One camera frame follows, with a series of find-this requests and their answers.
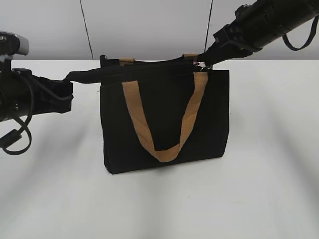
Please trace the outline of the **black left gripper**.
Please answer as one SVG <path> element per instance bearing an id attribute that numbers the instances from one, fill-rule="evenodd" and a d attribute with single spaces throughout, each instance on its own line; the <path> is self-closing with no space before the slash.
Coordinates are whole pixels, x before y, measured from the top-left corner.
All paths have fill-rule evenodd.
<path id="1" fill-rule="evenodd" d="M 32 77 L 33 79 L 38 80 L 38 77 L 32 75 L 30 70 L 13 69 L 12 76 L 15 83 L 13 87 L 12 110 L 19 117 L 27 116 L 31 105 L 30 89 L 22 77 L 27 80 L 33 90 L 34 115 L 47 114 L 49 112 L 63 114 L 71 111 L 73 83 L 41 77 L 41 84 L 61 98 L 51 98 L 48 101 L 46 92 L 31 79 Z"/>

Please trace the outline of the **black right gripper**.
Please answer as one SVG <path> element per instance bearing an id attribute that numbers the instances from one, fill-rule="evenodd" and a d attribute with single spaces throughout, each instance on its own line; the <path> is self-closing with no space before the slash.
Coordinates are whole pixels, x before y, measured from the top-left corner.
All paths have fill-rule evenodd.
<path id="1" fill-rule="evenodd" d="M 225 25 L 214 34 L 215 42 L 202 54 L 197 61 L 207 66 L 226 60 L 244 58 L 263 49 L 253 42 L 257 21 L 260 20 L 263 3 L 242 5 L 235 10 L 235 20 Z"/>

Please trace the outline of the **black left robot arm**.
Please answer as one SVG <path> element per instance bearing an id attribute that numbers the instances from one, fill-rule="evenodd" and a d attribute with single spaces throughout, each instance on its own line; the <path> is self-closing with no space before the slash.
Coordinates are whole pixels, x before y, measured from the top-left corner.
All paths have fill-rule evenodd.
<path id="1" fill-rule="evenodd" d="M 11 68 L 11 60 L 0 63 L 0 120 L 12 119 L 13 112 L 22 117 L 71 111 L 73 84 L 32 74 L 29 69 Z"/>

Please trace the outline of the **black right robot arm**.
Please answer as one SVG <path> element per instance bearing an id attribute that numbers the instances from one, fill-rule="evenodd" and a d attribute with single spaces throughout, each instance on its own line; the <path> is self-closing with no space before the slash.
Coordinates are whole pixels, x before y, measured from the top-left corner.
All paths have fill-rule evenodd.
<path id="1" fill-rule="evenodd" d="M 235 11 L 235 19 L 214 33 L 214 43 L 197 59 L 212 66 L 229 59 L 245 58 L 278 38 L 297 51 L 287 34 L 309 20 L 313 21 L 312 28 L 303 48 L 308 47 L 316 35 L 317 0 L 258 0 L 242 5 Z"/>

